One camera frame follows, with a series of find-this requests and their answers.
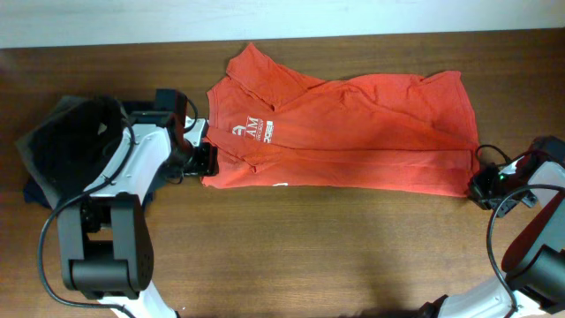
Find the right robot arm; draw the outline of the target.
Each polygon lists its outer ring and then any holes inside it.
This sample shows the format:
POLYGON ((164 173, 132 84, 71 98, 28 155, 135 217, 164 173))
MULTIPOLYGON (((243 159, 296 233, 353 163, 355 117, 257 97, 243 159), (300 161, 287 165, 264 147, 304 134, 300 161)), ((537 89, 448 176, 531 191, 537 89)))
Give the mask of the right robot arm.
POLYGON ((536 138, 527 151, 501 164, 484 164, 469 182, 469 197, 491 211, 486 251, 493 278, 466 293, 425 303, 418 317, 530 317, 564 309, 564 142, 536 138), (493 254, 497 219, 524 204, 538 214, 509 245, 493 254))

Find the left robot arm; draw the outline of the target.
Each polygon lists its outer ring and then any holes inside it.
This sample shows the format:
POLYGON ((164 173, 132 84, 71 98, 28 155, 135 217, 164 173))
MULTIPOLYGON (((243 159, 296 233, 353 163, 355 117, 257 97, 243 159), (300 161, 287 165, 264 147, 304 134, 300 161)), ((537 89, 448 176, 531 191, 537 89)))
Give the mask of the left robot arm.
POLYGON ((63 284, 87 298, 86 308, 108 308, 119 317, 176 317, 152 281, 145 207, 171 179, 214 176, 217 149, 204 140, 208 121, 188 117, 195 106, 175 89, 123 106, 127 122, 116 152, 52 217, 63 284))

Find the dark folded clothes pile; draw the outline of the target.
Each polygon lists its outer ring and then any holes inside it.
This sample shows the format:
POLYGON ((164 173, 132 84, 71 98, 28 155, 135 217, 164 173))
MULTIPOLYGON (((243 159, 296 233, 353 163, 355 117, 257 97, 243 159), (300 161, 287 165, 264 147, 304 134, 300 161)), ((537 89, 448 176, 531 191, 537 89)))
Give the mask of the dark folded clothes pile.
POLYGON ((119 101, 66 95, 32 131, 16 141, 30 179, 30 201, 46 208, 81 193, 100 181, 118 181, 128 168, 137 141, 128 131, 135 111, 151 110, 150 101, 119 101))

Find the orange t-shirt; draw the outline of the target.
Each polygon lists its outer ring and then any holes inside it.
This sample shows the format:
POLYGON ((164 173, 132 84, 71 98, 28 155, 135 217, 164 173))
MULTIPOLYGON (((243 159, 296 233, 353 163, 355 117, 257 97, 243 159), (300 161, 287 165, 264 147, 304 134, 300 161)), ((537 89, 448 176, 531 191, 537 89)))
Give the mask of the orange t-shirt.
POLYGON ((205 186, 336 186, 463 197, 478 128, 458 71, 347 80, 247 46, 207 94, 218 173, 205 186))

